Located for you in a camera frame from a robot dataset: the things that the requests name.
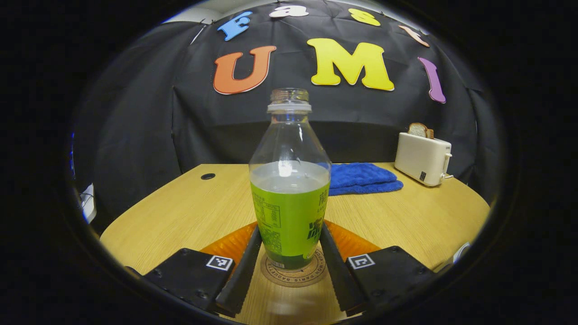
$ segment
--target bread slice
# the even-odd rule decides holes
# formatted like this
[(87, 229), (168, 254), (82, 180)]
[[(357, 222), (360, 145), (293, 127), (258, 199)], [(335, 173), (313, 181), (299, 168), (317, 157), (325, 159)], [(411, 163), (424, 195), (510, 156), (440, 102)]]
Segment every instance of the bread slice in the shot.
[(434, 131), (430, 128), (425, 130), (425, 137), (429, 138), (429, 139), (433, 139), (434, 138)]
[(425, 138), (426, 137), (425, 131), (427, 129), (428, 128), (421, 123), (411, 123), (409, 124), (409, 130), (407, 131), (407, 133), (417, 136), (423, 136)]

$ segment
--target green label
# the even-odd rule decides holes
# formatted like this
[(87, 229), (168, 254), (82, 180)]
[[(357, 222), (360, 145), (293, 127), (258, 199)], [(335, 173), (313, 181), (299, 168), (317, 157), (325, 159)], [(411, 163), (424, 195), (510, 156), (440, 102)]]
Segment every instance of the green label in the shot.
[(298, 194), (265, 191), (252, 182), (251, 190), (261, 238), (274, 265), (285, 269), (306, 266), (321, 235), (329, 183)]

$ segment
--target plastic bottle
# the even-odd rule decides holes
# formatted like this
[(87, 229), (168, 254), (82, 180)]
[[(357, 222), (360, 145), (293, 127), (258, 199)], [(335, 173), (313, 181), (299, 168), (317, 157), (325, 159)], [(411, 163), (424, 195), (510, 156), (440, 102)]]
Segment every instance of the plastic bottle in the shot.
[(267, 255), (281, 269), (308, 265), (323, 226), (331, 161), (309, 125), (309, 94), (273, 90), (271, 124), (249, 162), (251, 191)]

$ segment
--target folded blue cloth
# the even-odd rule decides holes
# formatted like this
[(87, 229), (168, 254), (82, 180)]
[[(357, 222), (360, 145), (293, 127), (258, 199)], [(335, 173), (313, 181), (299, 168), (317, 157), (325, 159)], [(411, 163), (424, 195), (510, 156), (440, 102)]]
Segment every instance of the folded blue cloth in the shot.
[(329, 196), (397, 191), (403, 183), (392, 172), (368, 162), (333, 165)]

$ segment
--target bottle neck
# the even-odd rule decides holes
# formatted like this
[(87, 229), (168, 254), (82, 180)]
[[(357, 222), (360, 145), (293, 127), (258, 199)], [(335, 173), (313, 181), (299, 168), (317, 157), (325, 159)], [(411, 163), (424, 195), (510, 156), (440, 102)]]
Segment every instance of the bottle neck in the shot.
[(308, 112), (272, 112), (271, 113), (271, 123), (308, 123), (309, 117)]

